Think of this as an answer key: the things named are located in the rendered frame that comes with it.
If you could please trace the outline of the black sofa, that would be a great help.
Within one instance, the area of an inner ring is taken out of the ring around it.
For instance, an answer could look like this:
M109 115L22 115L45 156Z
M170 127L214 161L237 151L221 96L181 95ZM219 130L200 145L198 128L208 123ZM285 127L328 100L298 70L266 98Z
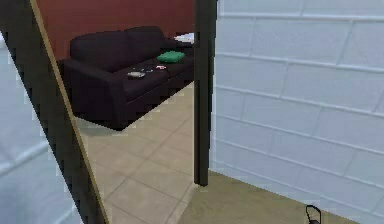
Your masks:
M168 51L185 57L159 62ZM70 41L70 57L58 66L74 115L121 131L194 80L194 48L157 26L140 26L78 36ZM127 76L142 69L154 71L140 79Z

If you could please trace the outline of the green cushion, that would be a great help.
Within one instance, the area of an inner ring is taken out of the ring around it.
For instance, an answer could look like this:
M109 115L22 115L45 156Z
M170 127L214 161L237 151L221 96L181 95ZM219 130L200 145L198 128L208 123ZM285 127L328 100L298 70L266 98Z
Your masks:
M178 51L168 51L160 54L157 57L157 60L161 63L176 63L182 60L185 57L185 54Z

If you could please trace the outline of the white flat object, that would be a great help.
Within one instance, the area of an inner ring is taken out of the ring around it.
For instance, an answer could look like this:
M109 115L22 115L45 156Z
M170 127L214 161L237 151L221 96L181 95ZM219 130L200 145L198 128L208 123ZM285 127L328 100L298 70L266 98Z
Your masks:
M183 43L194 43L194 34L193 33L186 33L175 37L176 41L183 42Z

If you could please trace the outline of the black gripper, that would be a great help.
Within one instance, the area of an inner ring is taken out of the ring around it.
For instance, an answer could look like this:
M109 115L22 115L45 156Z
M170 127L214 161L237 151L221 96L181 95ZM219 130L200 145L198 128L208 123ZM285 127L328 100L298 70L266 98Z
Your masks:
M319 214L319 218L318 219L313 219L310 216L309 211L308 211L310 208L314 209ZM317 208L316 206L314 206L314 205L306 205L305 213L306 213L306 216L307 216L307 219L308 219L308 224L322 224L322 213L321 213L321 210L319 208Z

